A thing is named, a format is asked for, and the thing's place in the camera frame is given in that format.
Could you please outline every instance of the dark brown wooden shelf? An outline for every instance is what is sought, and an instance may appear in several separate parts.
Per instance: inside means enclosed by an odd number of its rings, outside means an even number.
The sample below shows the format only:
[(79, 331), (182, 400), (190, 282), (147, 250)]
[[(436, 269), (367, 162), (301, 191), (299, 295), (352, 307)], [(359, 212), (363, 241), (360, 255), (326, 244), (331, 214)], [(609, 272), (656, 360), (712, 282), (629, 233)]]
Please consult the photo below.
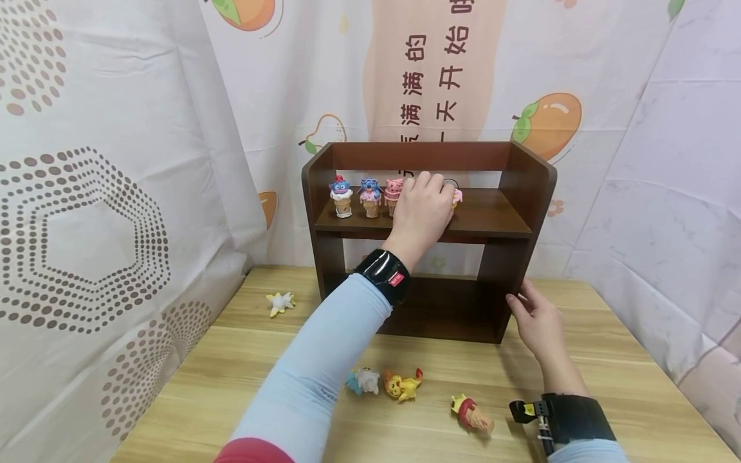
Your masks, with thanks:
[[(482, 243), (486, 238), (530, 238), (532, 235), (501, 191), (495, 188), (461, 188), (461, 191), (463, 202), (458, 203), (441, 241)], [(343, 238), (384, 239), (388, 236), (393, 219), (386, 206), (381, 206), (378, 217), (369, 219), (358, 194), (353, 194), (350, 204), (353, 215), (341, 219), (335, 213), (334, 201), (328, 201), (316, 220), (316, 230), (340, 232)]]
[(553, 166), (513, 141), (326, 144), (302, 172), (322, 299), (347, 278), (342, 239), (385, 239), (393, 224), (385, 206), (379, 217), (366, 217), (357, 194), (353, 215), (337, 217), (328, 189), (337, 170), (502, 172), (499, 188), (462, 188), (463, 202), (440, 238), (484, 245), (476, 279), (413, 276), (406, 301), (379, 331), (501, 342), (511, 315), (505, 294), (518, 291), (525, 277), (556, 186)]

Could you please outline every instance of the polka dot pattern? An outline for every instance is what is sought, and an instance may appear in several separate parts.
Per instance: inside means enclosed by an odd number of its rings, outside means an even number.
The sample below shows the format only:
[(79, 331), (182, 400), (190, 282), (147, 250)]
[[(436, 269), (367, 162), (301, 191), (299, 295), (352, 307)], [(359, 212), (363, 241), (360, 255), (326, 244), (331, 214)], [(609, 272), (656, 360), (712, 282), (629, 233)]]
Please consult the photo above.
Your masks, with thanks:
[(115, 357), (99, 398), (103, 426), (111, 436), (126, 439), (169, 379), (163, 378), (167, 360), (184, 359), (211, 325), (212, 315), (203, 302), (172, 307), (139, 330)]
[(0, 105), (14, 116), (54, 105), (67, 66), (64, 33), (47, 0), (0, 0)]
[[(134, 263), (94, 280), (48, 265), (48, 219), (101, 201), (133, 224)], [(0, 323), (98, 332), (170, 281), (169, 252), (157, 203), (97, 150), (0, 164)]]

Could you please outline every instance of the hand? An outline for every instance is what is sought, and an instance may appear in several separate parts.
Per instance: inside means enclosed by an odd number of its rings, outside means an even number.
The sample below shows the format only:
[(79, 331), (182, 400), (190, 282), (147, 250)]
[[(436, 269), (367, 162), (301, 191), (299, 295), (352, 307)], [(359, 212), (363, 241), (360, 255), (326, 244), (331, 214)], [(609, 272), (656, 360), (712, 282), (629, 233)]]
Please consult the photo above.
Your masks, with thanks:
[(393, 229), (382, 249), (398, 257), (411, 273), (422, 255), (440, 239), (453, 217), (455, 187), (425, 171), (406, 179), (396, 210)]
[(522, 282), (521, 293), (508, 294), (507, 304), (517, 320), (522, 342), (538, 362), (552, 357), (568, 357), (561, 311), (548, 301), (528, 279)]
[(517, 296), (508, 294), (507, 303), (517, 320), (519, 337), (540, 363), (545, 392), (589, 397), (582, 374), (566, 350), (561, 311), (528, 279), (520, 291)]

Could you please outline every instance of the light wooden tabletop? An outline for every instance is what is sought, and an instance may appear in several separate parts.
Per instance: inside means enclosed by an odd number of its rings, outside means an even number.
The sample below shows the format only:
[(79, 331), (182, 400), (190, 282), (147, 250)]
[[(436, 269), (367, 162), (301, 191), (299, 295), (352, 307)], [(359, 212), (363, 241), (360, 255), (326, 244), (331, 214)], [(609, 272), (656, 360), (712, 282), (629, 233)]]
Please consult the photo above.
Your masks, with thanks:
[[(737, 462), (597, 293), (574, 281), (538, 280), (561, 308), (568, 346), (633, 463)], [(292, 291), (296, 309), (269, 319), (265, 295)], [(210, 462), (294, 334), (319, 304), (313, 268), (253, 269), (111, 460)], [(513, 423), (508, 404), (534, 400), (542, 379), (514, 320), (500, 346), (377, 335), (359, 367), (425, 381), (416, 402), (340, 394), (326, 462), (544, 462), (536, 426)], [(451, 415), (465, 393), (495, 421), (491, 439)]]

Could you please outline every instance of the ice cream cone figurine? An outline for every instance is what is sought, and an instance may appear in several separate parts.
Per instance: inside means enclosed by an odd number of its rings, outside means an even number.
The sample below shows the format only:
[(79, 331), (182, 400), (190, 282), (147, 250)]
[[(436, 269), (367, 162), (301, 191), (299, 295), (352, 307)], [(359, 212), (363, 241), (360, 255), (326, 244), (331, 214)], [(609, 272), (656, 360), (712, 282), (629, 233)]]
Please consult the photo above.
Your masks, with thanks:
[(396, 202), (402, 194), (403, 186), (403, 178), (386, 180), (386, 190), (383, 192), (383, 199), (386, 201), (386, 205), (388, 206), (388, 215), (390, 217), (393, 217), (393, 212), (396, 209)]
[(378, 188), (378, 180), (361, 179), (360, 202), (365, 208), (365, 216), (371, 219), (378, 217), (378, 209), (381, 205), (381, 189)]
[(458, 422), (467, 429), (481, 430), (491, 434), (494, 429), (494, 422), (486, 416), (476, 402), (461, 394), (459, 397), (453, 396), (451, 410), (458, 415)]
[(350, 197), (353, 191), (350, 184), (342, 176), (336, 176), (334, 183), (329, 185), (329, 196), (334, 200), (334, 210), (341, 219), (346, 219), (353, 215), (353, 208), (350, 206)]
[(459, 202), (463, 202), (463, 192), (456, 188), (456, 192), (453, 194), (453, 209), (456, 208)]

